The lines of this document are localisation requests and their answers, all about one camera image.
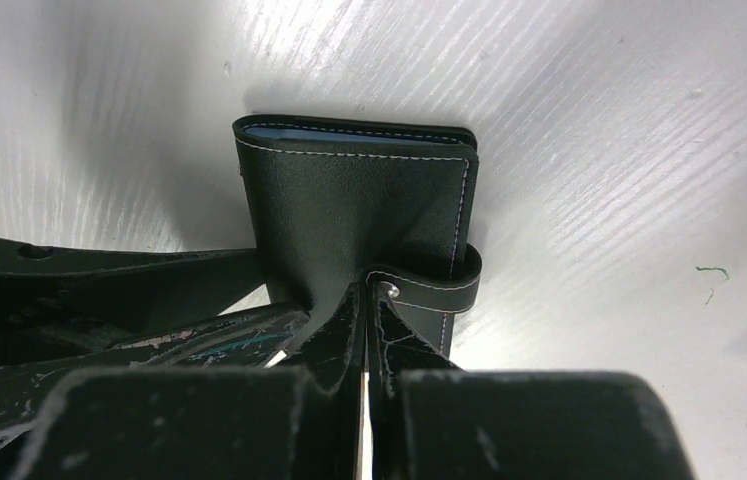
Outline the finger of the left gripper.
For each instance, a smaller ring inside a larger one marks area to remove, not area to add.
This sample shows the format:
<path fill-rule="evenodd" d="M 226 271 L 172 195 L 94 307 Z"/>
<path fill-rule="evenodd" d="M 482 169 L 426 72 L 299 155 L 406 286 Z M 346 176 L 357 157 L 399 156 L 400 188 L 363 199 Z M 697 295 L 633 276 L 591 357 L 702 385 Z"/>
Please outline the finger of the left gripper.
<path fill-rule="evenodd" d="M 253 249 L 149 253 L 39 246 L 0 238 L 0 366 L 37 360 L 18 347 L 41 328 L 79 341 L 153 335 L 214 317 L 264 282 Z"/>

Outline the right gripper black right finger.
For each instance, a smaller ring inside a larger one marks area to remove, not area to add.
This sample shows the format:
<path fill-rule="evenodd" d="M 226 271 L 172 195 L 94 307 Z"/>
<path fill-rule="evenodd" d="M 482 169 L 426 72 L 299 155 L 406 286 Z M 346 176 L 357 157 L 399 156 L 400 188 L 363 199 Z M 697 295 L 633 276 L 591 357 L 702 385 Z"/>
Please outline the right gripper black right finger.
<path fill-rule="evenodd" d="M 616 371 L 465 371 L 367 290 L 377 479 L 690 479 L 673 422 Z"/>

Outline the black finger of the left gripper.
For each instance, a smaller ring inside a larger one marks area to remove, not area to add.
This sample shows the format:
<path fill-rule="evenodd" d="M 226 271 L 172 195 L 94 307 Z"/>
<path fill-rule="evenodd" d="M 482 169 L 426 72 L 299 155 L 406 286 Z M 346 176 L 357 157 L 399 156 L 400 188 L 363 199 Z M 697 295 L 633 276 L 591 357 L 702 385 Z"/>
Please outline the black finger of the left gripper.
<path fill-rule="evenodd" d="M 65 376 L 90 367 L 266 365 L 310 320 L 292 304 L 252 308 L 63 359 L 0 366 L 0 442 L 30 430 Z"/>

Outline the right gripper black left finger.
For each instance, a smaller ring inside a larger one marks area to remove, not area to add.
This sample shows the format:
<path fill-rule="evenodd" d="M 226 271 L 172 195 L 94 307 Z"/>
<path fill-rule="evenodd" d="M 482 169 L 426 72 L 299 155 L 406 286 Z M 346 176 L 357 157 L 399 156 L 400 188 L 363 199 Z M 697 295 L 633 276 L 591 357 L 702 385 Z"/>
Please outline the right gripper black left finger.
<path fill-rule="evenodd" d="M 273 367 L 87 368 L 46 397 L 14 479 L 354 479 L 364 291 Z"/>

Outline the black leather card holder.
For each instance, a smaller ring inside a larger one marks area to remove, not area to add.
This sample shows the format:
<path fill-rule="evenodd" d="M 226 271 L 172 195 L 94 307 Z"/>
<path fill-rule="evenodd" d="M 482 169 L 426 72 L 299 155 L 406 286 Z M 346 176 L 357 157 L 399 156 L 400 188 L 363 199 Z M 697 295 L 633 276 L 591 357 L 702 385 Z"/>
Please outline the black leather card holder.
<path fill-rule="evenodd" d="M 241 117 L 232 132 L 269 297 L 311 317 L 300 338 L 365 280 L 393 285 L 399 315 L 448 352 L 481 274 L 468 240 L 474 134 L 279 114 Z"/>

